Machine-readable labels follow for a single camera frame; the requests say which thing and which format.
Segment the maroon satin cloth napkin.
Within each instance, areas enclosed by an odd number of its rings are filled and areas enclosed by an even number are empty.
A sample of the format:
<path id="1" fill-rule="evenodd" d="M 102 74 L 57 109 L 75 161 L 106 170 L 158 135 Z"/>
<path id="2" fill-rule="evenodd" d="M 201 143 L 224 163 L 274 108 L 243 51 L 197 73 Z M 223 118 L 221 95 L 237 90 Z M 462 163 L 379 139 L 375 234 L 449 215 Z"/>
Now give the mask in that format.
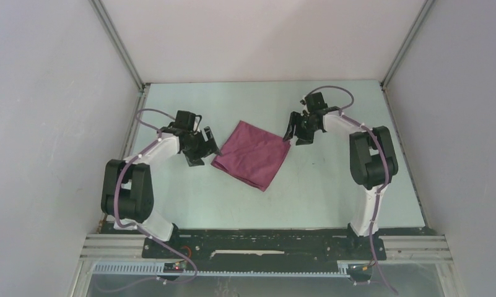
<path id="1" fill-rule="evenodd" d="M 290 148 L 288 140 L 239 121 L 211 165 L 264 192 L 280 170 Z"/>

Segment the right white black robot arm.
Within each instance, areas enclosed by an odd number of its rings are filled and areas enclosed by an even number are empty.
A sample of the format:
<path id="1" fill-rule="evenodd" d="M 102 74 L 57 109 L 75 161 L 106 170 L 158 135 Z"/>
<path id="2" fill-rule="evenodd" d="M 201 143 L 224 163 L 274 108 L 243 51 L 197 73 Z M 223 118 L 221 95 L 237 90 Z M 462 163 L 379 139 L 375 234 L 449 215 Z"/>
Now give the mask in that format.
<path id="1" fill-rule="evenodd" d="M 386 126 L 370 128 L 350 118 L 342 108 L 329 106 L 321 92 L 309 93 L 300 102 L 303 109 L 291 112 L 284 141 L 310 145 L 321 131 L 339 132 L 349 144 L 350 175 L 364 194 L 357 199 L 349 223 L 353 237 L 346 240 L 345 249 L 349 256 L 360 259 L 370 250 L 368 239 L 378 231 L 376 221 L 384 193 L 399 169 L 390 131 Z"/>

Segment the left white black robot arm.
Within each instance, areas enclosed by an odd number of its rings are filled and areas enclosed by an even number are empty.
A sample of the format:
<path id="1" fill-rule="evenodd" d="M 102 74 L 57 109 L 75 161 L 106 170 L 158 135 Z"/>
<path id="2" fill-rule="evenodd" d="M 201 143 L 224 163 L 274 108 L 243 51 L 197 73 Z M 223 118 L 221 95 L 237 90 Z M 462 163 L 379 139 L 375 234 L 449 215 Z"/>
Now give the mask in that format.
<path id="1" fill-rule="evenodd" d="M 115 219 L 120 230 L 135 229 L 158 239 L 157 250 L 165 257 L 175 257 L 181 241 L 173 236 L 176 225 L 155 209 L 152 173 L 170 158 L 183 155 L 188 166 L 203 166 L 210 155 L 220 155 L 210 127 L 200 127 L 202 116 L 179 110 L 170 123 L 156 127 L 137 121 L 154 130 L 153 141 L 138 153 L 124 159 L 108 161 L 102 187 L 101 210 Z"/>

